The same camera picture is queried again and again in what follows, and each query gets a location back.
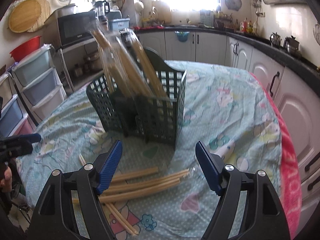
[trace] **blue hanging basket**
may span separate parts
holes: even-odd
[[[180,42],[186,42],[190,32],[175,32]]]

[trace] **countertop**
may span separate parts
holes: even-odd
[[[209,28],[200,28],[200,27],[182,27],[182,26],[170,26],[163,29],[147,29],[147,30],[136,30],[135,33],[150,33],[150,32],[163,32],[163,31],[198,31],[198,32],[208,32],[216,33],[221,35],[226,35],[232,38],[235,38],[239,41],[246,42],[247,44],[252,45],[257,50],[260,50],[267,56],[274,59],[279,64],[290,68],[295,72],[308,86],[318,95],[320,98],[320,75],[317,72],[317,67],[312,64],[310,61],[301,58],[297,59],[288,53],[286,53],[281,48],[275,48],[271,46],[269,40],[257,37],[250,34],[239,34],[231,33],[221,30],[209,29]]]

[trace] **person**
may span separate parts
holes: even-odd
[[[0,239],[25,240],[23,231],[16,228],[8,218],[12,207],[9,194],[12,191],[12,171],[9,166],[0,164],[0,174],[4,174],[0,180]]]

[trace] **hand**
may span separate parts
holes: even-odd
[[[11,192],[12,191],[12,173],[11,169],[5,164],[0,164],[0,172],[3,174],[4,178],[0,180],[0,188],[2,192]]]

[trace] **red plastic basin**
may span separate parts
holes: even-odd
[[[22,60],[25,56],[28,56],[31,52],[40,48],[40,37],[36,36],[25,43],[21,44],[20,46],[16,47],[13,51],[10,52],[11,57],[16,62]]]

